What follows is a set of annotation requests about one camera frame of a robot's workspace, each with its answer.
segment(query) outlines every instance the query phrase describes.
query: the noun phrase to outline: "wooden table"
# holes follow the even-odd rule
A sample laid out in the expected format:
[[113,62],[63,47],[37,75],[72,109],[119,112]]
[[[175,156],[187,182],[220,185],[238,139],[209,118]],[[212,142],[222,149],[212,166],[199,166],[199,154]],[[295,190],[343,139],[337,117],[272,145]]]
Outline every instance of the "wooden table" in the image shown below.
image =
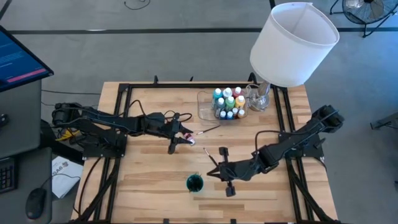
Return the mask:
[[[99,110],[113,113],[118,85],[116,82],[104,84]],[[197,133],[211,127],[203,124],[197,113],[197,93],[202,90],[136,88],[133,89],[131,101],[140,99],[146,113],[164,113],[167,110],[192,113],[193,118],[183,125]],[[305,87],[289,88],[289,95],[298,129],[311,115]],[[280,102],[285,116],[281,94]],[[138,105],[129,110],[130,116],[139,114],[141,111]],[[272,92],[265,112],[250,111],[245,122],[240,122],[237,126],[222,126],[202,135],[194,134],[197,142],[194,146],[179,145],[172,155],[167,154],[167,139],[154,136],[128,137],[126,155],[121,160],[119,170],[112,223],[162,223],[164,218],[169,218],[172,223],[229,223],[232,218],[237,219],[238,223],[295,222],[283,160],[276,169],[268,174],[256,175],[250,182],[235,180],[236,196],[230,198],[225,195],[225,182],[206,176],[215,166],[203,152],[203,147],[207,148],[216,161],[222,160],[218,154],[220,146],[228,147],[230,161],[249,159],[254,150],[255,134],[265,129],[279,130]],[[277,134],[264,133],[259,136],[260,146],[277,141]],[[91,158],[85,161],[78,195],[95,160],[96,158]],[[103,161],[104,159],[98,163],[88,181],[82,208],[86,208],[98,192]],[[337,218],[325,168],[312,158],[303,158],[303,163],[310,193],[330,217]],[[186,188],[186,179],[192,174],[201,174],[205,181],[204,188],[199,193],[189,193]],[[302,216],[306,218],[300,193],[299,199]],[[108,193],[103,200],[101,218],[105,217],[107,202]],[[77,214],[73,212],[72,218],[76,217]]]

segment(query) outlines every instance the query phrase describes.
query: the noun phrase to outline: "paper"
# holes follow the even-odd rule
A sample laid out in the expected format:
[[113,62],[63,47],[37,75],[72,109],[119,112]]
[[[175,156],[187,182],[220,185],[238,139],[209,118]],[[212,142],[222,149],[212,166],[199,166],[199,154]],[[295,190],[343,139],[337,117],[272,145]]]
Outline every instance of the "paper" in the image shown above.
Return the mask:
[[69,178],[65,175],[55,175],[55,174],[66,174],[71,177],[81,177],[82,172],[83,172],[83,166],[71,162],[68,159],[62,158],[60,156],[53,159],[52,192],[58,198],[63,198],[69,192],[69,190],[79,181],[79,178]]

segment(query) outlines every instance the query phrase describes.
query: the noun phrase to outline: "concrete floor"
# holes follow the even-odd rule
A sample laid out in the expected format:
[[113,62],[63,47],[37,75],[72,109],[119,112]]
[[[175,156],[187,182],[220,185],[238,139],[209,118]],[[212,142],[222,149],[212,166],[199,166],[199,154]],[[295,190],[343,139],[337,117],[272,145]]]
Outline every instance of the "concrete floor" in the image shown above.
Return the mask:
[[[5,0],[0,0],[0,7]],[[314,5],[327,13],[333,1]],[[260,27],[266,0],[152,0],[140,11],[123,1],[14,0],[0,24],[10,30],[135,29],[173,27]],[[337,27],[357,27],[343,15],[328,15]],[[393,16],[384,26],[398,26]],[[106,81],[245,80],[252,71],[250,49],[257,34],[18,35],[55,71],[43,88],[100,92]],[[393,129],[369,122],[398,110],[398,32],[340,33],[340,42],[306,82],[313,110],[338,108],[346,122],[327,134],[324,151],[339,219],[346,223],[396,223],[398,138]],[[95,105],[98,96],[43,93],[45,103]],[[50,121],[52,108],[42,107]],[[75,191],[53,203],[53,223],[70,218]]]

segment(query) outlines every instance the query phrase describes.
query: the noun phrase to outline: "lamp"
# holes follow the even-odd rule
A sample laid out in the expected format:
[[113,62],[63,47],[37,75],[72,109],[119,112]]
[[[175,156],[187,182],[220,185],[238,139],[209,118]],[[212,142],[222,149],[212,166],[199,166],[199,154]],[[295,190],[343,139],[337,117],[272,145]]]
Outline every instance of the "lamp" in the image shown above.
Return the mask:
[[248,96],[251,109],[265,110],[271,84],[304,84],[339,38],[336,27],[312,3],[274,7],[250,54],[254,72],[265,80]]

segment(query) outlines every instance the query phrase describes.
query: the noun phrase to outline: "monitor screen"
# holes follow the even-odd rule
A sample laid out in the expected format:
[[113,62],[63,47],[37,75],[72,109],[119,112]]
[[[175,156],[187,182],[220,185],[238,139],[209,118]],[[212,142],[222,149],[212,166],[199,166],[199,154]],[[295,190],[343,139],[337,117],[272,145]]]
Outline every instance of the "monitor screen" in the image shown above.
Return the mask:
[[0,29],[0,91],[48,77],[52,73],[18,40]]

